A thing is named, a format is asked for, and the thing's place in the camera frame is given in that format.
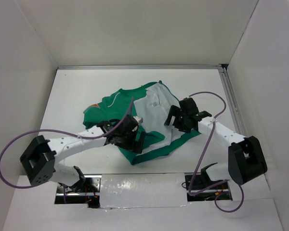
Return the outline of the green jacket white lining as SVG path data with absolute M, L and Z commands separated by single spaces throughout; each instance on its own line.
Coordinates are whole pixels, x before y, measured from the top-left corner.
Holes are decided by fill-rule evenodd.
M 132 165 L 168 156 L 199 135 L 199 132 L 194 130 L 184 133 L 164 125 L 171 106 L 179 106 L 179 100 L 161 81 L 149 82 L 132 90 L 119 89 L 110 96 L 103 97 L 101 102 L 90 105 L 83 112 L 83 125 L 91 128 L 105 120 L 121 119 L 131 101 L 132 115 L 143 119 L 138 132 L 146 133 L 142 153 L 120 149 Z

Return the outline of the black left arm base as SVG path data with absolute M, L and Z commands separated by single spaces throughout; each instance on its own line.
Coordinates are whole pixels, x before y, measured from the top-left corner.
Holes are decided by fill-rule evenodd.
M 85 178 L 84 185 L 77 190 L 73 190 L 68 186 L 58 183 L 54 204 L 82 204 L 86 205 L 88 208 L 99 208 L 102 175 L 85 175 Z

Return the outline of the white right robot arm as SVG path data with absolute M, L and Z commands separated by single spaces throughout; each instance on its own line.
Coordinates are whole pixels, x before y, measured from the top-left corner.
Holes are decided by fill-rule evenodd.
M 211 164 L 201 171 L 201 185 L 210 189 L 218 180 L 232 180 L 243 185 L 268 170 L 265 157 L 259 140 L 254 137 L 245 137 L 232 131 L 220 122 L 217 122 L 207 111 L 200 112 L 192 98 L 179 101 L 179 106 L 172 105 L 164 123 L 173 126 L 181 132 L 190 133 L 195 130 L 208 135 L 227 151 L 227 162 Z

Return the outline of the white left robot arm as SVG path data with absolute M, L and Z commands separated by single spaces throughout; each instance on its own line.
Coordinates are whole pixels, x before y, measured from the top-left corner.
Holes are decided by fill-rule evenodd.
M 45 139 L 36 136 L 20 157 L 32 187 L 48 181 L 67 186 L 74 192 L 85 188 L 86 178 L 79 167 L 66 166 L 62 161 L 82 151 L 108 144 L 139 154 L 142 152 L 145 132 L 139 132 L 143 119 L 127 115 L 122 121 L 102 121 L 76 136 Z

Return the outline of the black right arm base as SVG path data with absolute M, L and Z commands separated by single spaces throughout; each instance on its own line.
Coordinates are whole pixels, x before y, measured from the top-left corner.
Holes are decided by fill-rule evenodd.
M 207 169 L 211 166 L 213 166 L 214 164 L 210 164 L 204 168 L 202 168 L 197 174 L 196 174 L 196 178 L 193 182 L 192 185 L 192 192 L 198 192 L 199 190 L 202 190 L 203 188 L 206 188 L 212 184 L 218 183 L 221 180 L 217 180 L 217 181 L 212 181 L 208 174 L 207 174 Z M 185 173 L 184 177 L 185 180 L 184 182 L 181 184 L 181 186 L 186 189 L 187 191 L 187 201 L 188 202 L 201 202 L 201 201 L 214 201 L 215 198 L 217 196 L 219 196 L 218 200 L 232 200 L 232 196 L 229 190 L 229 186 L 228 183 L 223 183 L 220 185 L 217 185 L 213 188 L 210 188 L 204 192 L 201 192 L 200 194 L 196 195 L 196 196 L 190 196 L 188 193 L 188 188 L 189 185 L 191 183 L 191 179 L 192 179 L 193 173 Z

